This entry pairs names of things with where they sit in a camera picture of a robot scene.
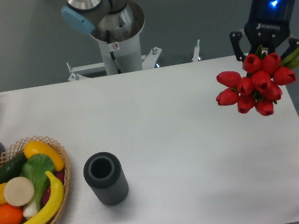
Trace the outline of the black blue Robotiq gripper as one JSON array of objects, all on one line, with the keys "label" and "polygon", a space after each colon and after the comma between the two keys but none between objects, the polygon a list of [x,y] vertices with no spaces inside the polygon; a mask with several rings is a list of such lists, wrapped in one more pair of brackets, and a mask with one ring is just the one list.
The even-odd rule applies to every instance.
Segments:
[{"label": "black blue Robotiq gripper", "polygon": [[251,45],[250,53],[259,46],[273,52],[285,40],[288,48],[280,56],[283,60],[299,48],[299,39],[290,34],[290,20],[295,0],[252,0],[249,19],[244,29],[232,31],[229,35],[237,61],[244,61],[246,55],[240,48],[244,34]]}]

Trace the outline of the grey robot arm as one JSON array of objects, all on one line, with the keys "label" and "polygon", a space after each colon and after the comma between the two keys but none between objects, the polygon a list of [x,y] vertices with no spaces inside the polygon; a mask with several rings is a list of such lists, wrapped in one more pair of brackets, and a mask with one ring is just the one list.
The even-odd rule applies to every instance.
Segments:
[{"label": "grey robot arm", "polygon": [[[240,40],[247,37],[251,53],[258,49],[275,52],[284,41],[289,58],[299,50],[299,39],[290,32],[290,19],[295,0],[252,0],[249,19],[241,30],[230,33],[238,61],[244,60]],[[157,67],[162,52],[154,47],[143,56],[139,35],[145,18],[143,10],[130,0],[66,0],[61,9],[65,22],[81,34],[93,37],[101,50],[107,74],[127,73]]]}]

